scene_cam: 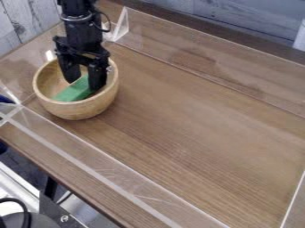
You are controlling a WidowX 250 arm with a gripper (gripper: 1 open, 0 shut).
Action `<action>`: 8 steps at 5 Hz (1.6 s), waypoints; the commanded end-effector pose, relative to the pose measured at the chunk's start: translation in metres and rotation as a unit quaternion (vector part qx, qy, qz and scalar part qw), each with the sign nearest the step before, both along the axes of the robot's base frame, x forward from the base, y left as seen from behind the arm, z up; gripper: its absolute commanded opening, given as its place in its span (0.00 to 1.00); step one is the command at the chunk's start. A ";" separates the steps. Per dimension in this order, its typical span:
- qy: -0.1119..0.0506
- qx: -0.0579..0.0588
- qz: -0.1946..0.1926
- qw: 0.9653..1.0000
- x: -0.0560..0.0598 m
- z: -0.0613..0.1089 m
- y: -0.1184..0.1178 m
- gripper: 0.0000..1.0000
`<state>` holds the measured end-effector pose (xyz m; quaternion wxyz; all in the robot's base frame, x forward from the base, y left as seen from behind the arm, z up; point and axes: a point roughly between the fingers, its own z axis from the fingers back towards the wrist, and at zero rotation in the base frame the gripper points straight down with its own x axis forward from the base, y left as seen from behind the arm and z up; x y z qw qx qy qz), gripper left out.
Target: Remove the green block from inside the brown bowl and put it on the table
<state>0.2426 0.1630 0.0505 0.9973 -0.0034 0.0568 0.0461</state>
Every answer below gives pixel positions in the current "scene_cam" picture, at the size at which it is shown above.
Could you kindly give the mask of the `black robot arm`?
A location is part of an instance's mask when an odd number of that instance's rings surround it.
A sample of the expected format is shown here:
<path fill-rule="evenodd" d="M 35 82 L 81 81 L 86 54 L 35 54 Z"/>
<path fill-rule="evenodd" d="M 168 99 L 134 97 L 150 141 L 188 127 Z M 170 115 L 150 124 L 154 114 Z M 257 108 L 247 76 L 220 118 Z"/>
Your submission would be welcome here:
<path fill-rule="evenodd" d="M 98 91 L 106 85 L 110 52 L 103 48 L 102 16 L 107 15 L 95 7 L 97 0 L 58 0 L 62 8 L 61 19 L 66 36 L 53 38 L 62 74 L 69 83 L 82 77 L 81 66 L 89 71 L 89 86 Z"/>

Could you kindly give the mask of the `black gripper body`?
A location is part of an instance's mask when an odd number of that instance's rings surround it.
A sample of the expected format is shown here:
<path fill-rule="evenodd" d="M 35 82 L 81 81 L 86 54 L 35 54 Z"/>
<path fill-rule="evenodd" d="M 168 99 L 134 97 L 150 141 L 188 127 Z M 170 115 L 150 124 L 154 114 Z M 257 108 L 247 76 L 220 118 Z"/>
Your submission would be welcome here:
<path fill-rule="evenodd" d="M 55 36 L 57 54 L 62 67 L 107 67 L 110 52 L 103 48 L 103 34 L 110 32 L 102 26 L 99 12 L 61 15 L 66 36 Z"/>

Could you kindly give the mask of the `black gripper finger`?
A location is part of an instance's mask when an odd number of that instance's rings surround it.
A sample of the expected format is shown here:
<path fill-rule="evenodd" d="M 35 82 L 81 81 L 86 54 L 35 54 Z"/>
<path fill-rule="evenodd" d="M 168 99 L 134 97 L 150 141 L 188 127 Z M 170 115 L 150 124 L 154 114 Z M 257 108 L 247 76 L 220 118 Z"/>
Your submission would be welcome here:
<path fill-rule="evenodd" d="M 59 64 L 65 79 L 71 84 L 82 76 L 81 66 L 69 55 L 59 56 Z"/>
<path fill-rule="evenodd" d="M 107 65 L 91 64 L 89 70 L 89 83 L 93 91 L 98 91 L 106 85 Z"/>

